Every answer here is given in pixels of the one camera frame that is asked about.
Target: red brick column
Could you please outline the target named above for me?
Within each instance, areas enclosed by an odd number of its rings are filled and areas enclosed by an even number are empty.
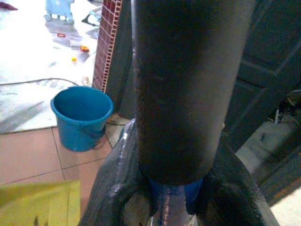
[[[93,87],[105,92],[122,0],[104,0],[95,58]]]

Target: yellow cloth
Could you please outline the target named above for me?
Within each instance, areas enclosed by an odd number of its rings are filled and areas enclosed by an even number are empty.
[[[79,181],[0,186],[0,226],[76,226]]]

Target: metal cylinder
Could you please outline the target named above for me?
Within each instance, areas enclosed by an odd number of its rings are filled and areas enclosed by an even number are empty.
[[[138,155],[167,185],[213,163],[254,0],[132,0]]]

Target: electrical cord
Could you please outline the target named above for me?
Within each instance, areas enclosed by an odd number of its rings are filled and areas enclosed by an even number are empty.
[[[70,81],[68,79],[61,79],[61,78],[45,78],[45,79],[37,79],[37,80],[30,80],[30,81],[20,81],[20,82],[12,82],[12,83],[3,83],[0,84],[0,86],[9,86],[9,85],[19,85],[19,84],[24,84],[24,83],[32,83],[32,82],[39,82],[39,81],[44,81],[44,80],[63,80],[63,81],[68,81],[76,86],[79,86],[79,84]]]

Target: blue painted part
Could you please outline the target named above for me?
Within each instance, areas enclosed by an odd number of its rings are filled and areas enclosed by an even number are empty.
[[[72,17],[70,5],[74,0],[46,0],[46,11],[49,15]]]
[[[69,150],[83,152],[97,145],[104,135],[113,102],[102,91],[90,87],[70,87],[51,100],[61,143]]]
[[[195,214],[196,200],[203,179],[183,186],[163,185],[150,180],[152,226],[183,226]]]

